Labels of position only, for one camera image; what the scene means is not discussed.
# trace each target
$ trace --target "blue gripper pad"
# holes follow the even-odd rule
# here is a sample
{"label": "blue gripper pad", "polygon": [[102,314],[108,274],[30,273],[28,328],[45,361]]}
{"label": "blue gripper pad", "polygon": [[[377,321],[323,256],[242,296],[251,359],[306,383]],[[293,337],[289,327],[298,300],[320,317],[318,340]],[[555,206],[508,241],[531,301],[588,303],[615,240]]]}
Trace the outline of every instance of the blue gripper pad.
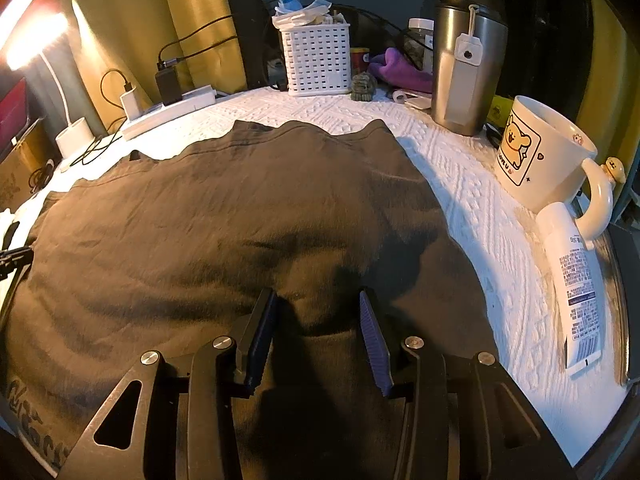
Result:
{"label": "blue gripper pad", "polygon": [[360,293],[360,329],[369,355],[369,366],[376,386],[387,397],[393,387],[389,350],[380,331],[376,315],[365,291]]}

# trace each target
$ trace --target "black charger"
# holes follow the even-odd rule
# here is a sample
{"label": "black charger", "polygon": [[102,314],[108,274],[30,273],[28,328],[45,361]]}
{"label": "black charger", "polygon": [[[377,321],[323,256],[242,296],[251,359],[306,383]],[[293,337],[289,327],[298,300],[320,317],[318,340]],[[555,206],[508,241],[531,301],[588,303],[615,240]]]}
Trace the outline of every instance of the black charger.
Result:
{"label": "black charger", "polygon": [[156,73],[156,84],[160,91],[160,98],[164,106],[172,105],[178,101],[182,101],[182,89],[178,81],[178,74],[175,71],[177,59],[158,63],[158,72]]}

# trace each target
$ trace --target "white tube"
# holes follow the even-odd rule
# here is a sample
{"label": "white tube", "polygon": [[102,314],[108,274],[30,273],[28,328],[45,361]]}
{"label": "white tube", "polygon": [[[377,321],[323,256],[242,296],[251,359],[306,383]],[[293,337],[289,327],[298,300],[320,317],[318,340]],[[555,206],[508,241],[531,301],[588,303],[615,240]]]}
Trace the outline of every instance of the white tube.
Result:
{"label": "white tube", "polygon": [[51,72],[51,76],[53,78],[53,81],[55,81],[56,85],[58,86],[58,91],[60,92],[60,97],[62,97],[62,104],[65,107],[66,125],[67,126],[71,126],[71,119],[69,119],[69,107],[66,105],[65,93],[62,91],[62,86],[60,85],[60,81],[58,81],[56,73],[53,72],[53,68],[49,64],[49,60],[44,56],[43,52],[40,52],[40,57],[44,61],[44,64],[47,65],[47,68],[49,69],[49,72]]}
{"label": "white tube", "polygon": [[536,217],[556,288],[566,370],[582,370],[601,355],[598,301],[587,252],[566,206],[555,202]]}

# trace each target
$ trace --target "red can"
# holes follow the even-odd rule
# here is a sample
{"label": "red can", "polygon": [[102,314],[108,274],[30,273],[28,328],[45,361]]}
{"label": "red can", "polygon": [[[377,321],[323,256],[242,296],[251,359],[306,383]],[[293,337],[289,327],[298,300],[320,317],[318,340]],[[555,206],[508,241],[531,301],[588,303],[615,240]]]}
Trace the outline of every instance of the red can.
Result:
{"label": "red can", "polygon": [[369,49],[368,48],[352,48],[351,52],[351,77],[366,72],[369,68]]}

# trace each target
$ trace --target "cardboard box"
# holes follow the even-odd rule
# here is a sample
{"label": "cardboard box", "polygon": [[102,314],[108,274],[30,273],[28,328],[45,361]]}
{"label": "cardboard box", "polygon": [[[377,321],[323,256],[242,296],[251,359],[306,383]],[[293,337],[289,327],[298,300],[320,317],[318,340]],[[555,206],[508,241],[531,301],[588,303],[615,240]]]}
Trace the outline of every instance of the cardboard box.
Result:
{"label": "cardboard box", "polygon": [[0,211],[14,212],[31,196],[29,179],[49,159],[57,165],[60,152],[50,141],[42,119],[36,120],[0,163]]}

